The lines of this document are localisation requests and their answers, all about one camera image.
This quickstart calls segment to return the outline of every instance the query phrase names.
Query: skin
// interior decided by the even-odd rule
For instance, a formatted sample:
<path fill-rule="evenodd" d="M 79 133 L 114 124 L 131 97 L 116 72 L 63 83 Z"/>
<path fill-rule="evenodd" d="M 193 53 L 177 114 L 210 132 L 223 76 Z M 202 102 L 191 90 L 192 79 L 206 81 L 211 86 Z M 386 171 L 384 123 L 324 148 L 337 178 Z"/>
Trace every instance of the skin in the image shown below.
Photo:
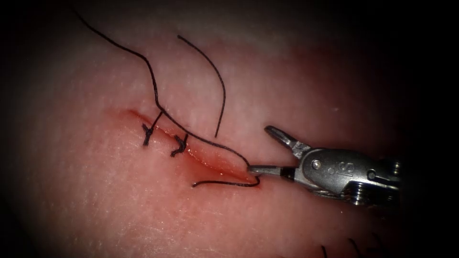
<path fill-rule="evenodd" d="M 187 130 L 250 164 L 296 165 L 263 131 L 277 126 L 313 147 L 374 158 L 404 150 L 391 95 L 397 84 L 381 55 L 315 9 L 282 6 L 76 5 L 98 30 L 143 54 L 159 101 Z M 62 7 L 21 49 L 7 92 L 4 196 L 40 251 L 64 257 L 355 257 L 378 247 L 401 252 L 397 220 L 319 198 L 300 185 L 254 182 L 238 156 L 159 119 L 149 146 L 142 123 L 159 114 L 145 62 L 109 44 Z M 205 52 L 209 63 L 177 39 Z"/>

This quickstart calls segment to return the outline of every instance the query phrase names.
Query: dark vignette background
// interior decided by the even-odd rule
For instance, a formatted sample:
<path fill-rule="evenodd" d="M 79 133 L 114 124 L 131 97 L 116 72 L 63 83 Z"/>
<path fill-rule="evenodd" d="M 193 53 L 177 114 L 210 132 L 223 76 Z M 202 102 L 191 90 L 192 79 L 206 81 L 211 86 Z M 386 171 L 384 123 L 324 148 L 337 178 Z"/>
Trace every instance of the dark vignette background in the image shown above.
<path fill-rule="evenodd" d="M 46 29 L 52 22 L 53 16 L 59 12 L 64 4 L 57 2 L 27 2 L 16 1 L 4 4 L 0 10 L 0 108 L 4 110 L 4 123 L 0 127 L 1 148 L 0 157 L 6 157 L 8 151 L 6 137 L 8 134 L 8 121 L 11 107 L 15 106 L 15 92 L 20 89 L 9 88 L 9 78 L 20 75 L 21 64 L 16 58 L 21 56 L 24 46 L 33 45 L 39 29 Z M 429 82 L 428 76 L 433 76 L 435 65 L 432 62 L 435 55 L 437 40 L 435 31 L 435 15 L 432 7 L 419 6 L 419 3 L 399 3 L 390 1 L 317 1 L 312 4 L 320 15 L 330 19 L 336 19 L 354 33 L 374 42 L 379 50 L 387 57 L 384 67 L 391 67 L 392 76 L 401 81 L 405 86 L 394 91 L 408 91 L 411 99 L 407 99 L 403 105 L 416 110 L 416 117 L 406 117 L 406 123 L 399 129 L 406 135 L 406 141 L 410 143 L 404 161 L 404 186 L 405 206 L 403 216 L 409 235 L 407 241 L 407 256 L 421 257 L 432 254 L 447 254 L 449 245 L 438 235 L 439 231 L 446 230 L 444 225 L 436 221 L 437 216 L 446 211 L 444 208 L 433 210 L 432 189 L 426 178 L 432 175 L 432 171 L 440 173 L 440 167 L 425 166 L 420 160 L 428 155 L 428 150 L 433 149 L 436 130 L 430 128 L 432 122 L 431 113 L 433 100 L 423 101 L 425 86 Z M 1 160 L 5 171 L 9 165 L 8 160 Z M 31 238 L 25 233 L 16 215 L 11 211 L 4 196 L 0 196 L 0 256 L 2 257 L 37 257 L 36 248 Z"/>

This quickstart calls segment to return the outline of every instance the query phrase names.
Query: metal screw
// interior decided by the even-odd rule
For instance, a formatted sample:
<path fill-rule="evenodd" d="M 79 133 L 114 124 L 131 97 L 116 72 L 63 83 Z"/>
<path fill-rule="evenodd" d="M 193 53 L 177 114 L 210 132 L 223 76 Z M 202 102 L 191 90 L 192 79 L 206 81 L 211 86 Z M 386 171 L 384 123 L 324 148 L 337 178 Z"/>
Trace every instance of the metal screw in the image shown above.
<path fill-rule="evenodd" d="M 322 164 L 320 163 L 320 161 L 318 161 L 318 160 L 313 160 L 312 161 L 312 168 L 313 169 L 318 170 L 318 169 L 320 169 L 321 166 L 322 166 Z"/>
<path fill-rule="evenodd" d="M 376 174 L 374 173 L 373 170 L 368 171 L 368 178 L 369 179 L 374 179 L 376 177 Z"/>
<path fill-rule="evenodd" d="M 398 175 L 400 173 L 400 162 L 393 163 L 393 174 Z"/>

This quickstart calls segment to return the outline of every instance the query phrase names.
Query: black suture thread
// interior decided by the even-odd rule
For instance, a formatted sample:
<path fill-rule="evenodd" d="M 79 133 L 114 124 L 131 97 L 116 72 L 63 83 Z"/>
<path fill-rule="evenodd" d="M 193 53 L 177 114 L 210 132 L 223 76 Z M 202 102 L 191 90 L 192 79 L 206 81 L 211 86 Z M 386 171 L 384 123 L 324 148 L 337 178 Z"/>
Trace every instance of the black suture thread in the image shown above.
<path fill-rule="evenodd" d="M 191 187 L 196 187 L 204 183 L 219 183 L 219 184 L 227 184 L 227 185 L 235 185 L 235 186 L 243 186 L 243 187 L 254 187 L 260 184 L 259 176 L 255 176 L 255 179 L 257 180 L 256 183 L 234 183 L 234 182 L 226 182 L 226 181 L 205 180 L 205 181 L 196 182 Z"/>
<path fill-rule="evenodd" d="M 377 249 L 377 250 L 382 252 L 384 257 L 391 257 L 389 249 L 387 249 L 386 246 L 384 246 L 384 244 L 381 241 L 381 238 L 378 236 L 378 234 L 372 232 L 372 235 L 373 235 L 374 239 L 376 239 L 376 242 L 378 242 L 379 249 Z"/>
<path fill-rule="evenodd" d="M 358 258 L 363 258 L 362 253 L 360 252 L 359 248 L 357 247 L 357 244 L 355 243 L 354 239 L 349 238 L 350 243 L 354 247 L 355 251 L 357 252 L 357 257 Z"/>
<path fill-rule="evenodd" d="M 324 254 L 324 258 L 327 258 L 327 251 L 325 250 L 325 246 L 322 246 L 322 253 Z"/>
<path fill-rule="evenodd" d="M 215 138 L 216 138 L 219 133 L 221 118 L 223 117 L 223 110 L 225 109 L 225 100 L 226 100 L 225 83 L 223 82 L 223 79 L 221 78 L 220 72 L 218 71 L 217 67 L 215 67 L 214 63 L 207 57 L 206 54 L 204 54 L 204 52 L 202 52 L 199 48 L 197 48 L 195 45 L 193 45 L 190 41 L 188 41 L 184 37 L 177 35 L 177 38 L 184 41 L 186 44 L 188 44 L 189 46 L 194 48 L 196 51 L 198 51 L 207 60 L 207 62 L 209 62 L 212 68 L 214 68 L 215 73 L 217 73 L 217 76 L 219 77 L 221 87 L 223 88 L 223 103 L 221 104 L 221 111 L 220 111 L 219 122 L 217 124 L 217 130 L 215 130 Z"/>
<path fill-rule="evenodd" d="M 159 118 L 161 117 L 162 114 L 163 114 L 162 111 L 159 112 L 159 115 L 154 120 L 151 128 L 148 128 L 145 124 L 142 124 L 142 128 L 145 131 L 145 139 L 143 140 L 143 145 L 144 146 L 148 146 L 148 143 L 150 142 L 150 136 L 153 134 L 154 126 L 156 125 L 156 123 L 158 122 L 158 120 L 159 120 Z"/>
<path fill-rule="evenodd" d="M 70 9 L 73 11 L 73 13 L 75 13 L 75 15 L 80 19 L 80 21 L 86 26 L 88 27 L 92 32 L 94 32 L 95 34 L 99 35 L 100 37 L 102 37 L 103 39 L 105 39 L 106 41 L 108 41 L 110 44 L 124 50 L 124 51 L 127 51 L 139 58 L 141 58 L 148 66 L 148 70 L 150 71 L 150 74 L 151 74 L 151 77 L 152 77 L 152 84 L 153 84 L 153 90 L 154 90 L 154 101 L 156 103 L 156 106 L 161 110 L 161 112 L 164 113 L 164 115 L 171 121 L 173 122 L 175 125 L 177 125 L 181 130 L 183 130 L 185 133 L 193 136 L 194 138 L 204 142 L 204 143 L 207 143 L 209 145 L 212 145 L 214 147 L 217 147 L 217 148 L 221 148 L 221 149 L 224 149 L 224 150 L 227 150 L 227 151 L 230 151 L 232 153 L 234 153 L 235 155 L 237 155 L 238 157 L 240 157 L 247 165 L 247 167 L 250 166 L 249 164 L 249 161 L 244 157 L 242 156 L 241 154 L 239 154 L 237 151 L 229 148 L 229 147 L 226 147 L 224 145 L 221 145 L 221 144 L 217 144 L 217 143 L 214 143 L 214 142 L 211 142 L 209 140 L 206 140 L 188 130 L 186 130 L 183 126 L 181 126 L 177 121 L 175 121 L 175 119 L 172 118 L 171 115 L 169 115 L 169 113 L 167 113 L 167 111 L 159 104 L 159 100 L 158 100 L 158 87 L 156 85 L 156 80 L 154 78 L 154 74 L 153 74 L 153 69 L 152 69 L 152 66 L 150 65 L 150 62 L 147 60 L 147 58 L 143 55 L 141 55 L 140 53 L 138 52 L 135 52 L 129 48 L 126 48 L 118 43 L 116 43 L 115 41 L 113 41 L 112 39 L 110 39 L 109 37 L 105 36 L 104 34 L 102 34 L 101 32 L 99 32 L 98 30 L 96 30 L 95 28 L 91 27 L 91 25 L 89 25 L 78 13 L 76 10 L 74 10 L 72 7 L 70 7 Z"/>
<path fill-rule="evenodd" d="M 178 142 L 178 149 L 171 152 L 171 157 L 174 157 L 177 153 L 183 153 L 186 148 L 186 140 L 188 139 L 188 134 L 185 135 L 184 139 L 180 139 L 178 135 L 174 135 L 175 140 Z"/>

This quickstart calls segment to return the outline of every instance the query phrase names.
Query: pink skin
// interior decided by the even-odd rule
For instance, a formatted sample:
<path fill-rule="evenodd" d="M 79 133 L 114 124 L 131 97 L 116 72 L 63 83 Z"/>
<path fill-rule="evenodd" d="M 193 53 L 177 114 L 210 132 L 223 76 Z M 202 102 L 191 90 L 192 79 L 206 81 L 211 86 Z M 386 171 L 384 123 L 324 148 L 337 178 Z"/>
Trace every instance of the pink skin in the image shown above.
<path fill-rule="evenodd" d="M 387 101 L 388 82 L 381 80 L 384 75 L 367 75 L 374 74 L 370 52 L 354 47 L 349 35 L 336 36 L 331 25 L 307 27 L 304 35 L 263 16 L 228 21 L 223 14 L 231 10 L 204 10 L 199 18 L 183 15 L 186 10 L 159 19 L 152 17 L 161 12 L 148 7 L 123 6 L 103 14 L 80 9 L 91 25 L 149 59 L 159 101 L 176 121 L 251 164 L 296 164 L 264 133 L 266 125 L 314 147 L 373 157 L 397 153 L 397 106 Z M 71 33 L 58 37 L 51 33 L 57 27 L 46 28 L 42 33 L 50 40 L 40 46 L 52 47 L 30 52 L 35 58 L 16 79 L 25 90 L 12 122 L 11 137 L 18 142 L 7 175 L 11 184 L 5 186 L 43 252 L 320 257 L 325 246 L 328 257 L 355 257 L 348 238 L 365 253 L 377 246 L 371 232 L 397 252 L 396 236 L 401 236 L 392 221 L 315 197 L 279 178 L 263 177 L 254 188 L 192 188 L 200 180 L 251 183 L 254 178 L 236 155 L 192 137 L 185 153 L 171 158 L 178 148 L 173 135 L 185 134 L 164 116 L 143 147 L 141 124 L 150 126 L 159 113 L 146 64 L 89 31 L 67 10 L 58 18 Z M 217 138 L 218 77 L 177 34 L 204 51 L 225 82 Z"/>

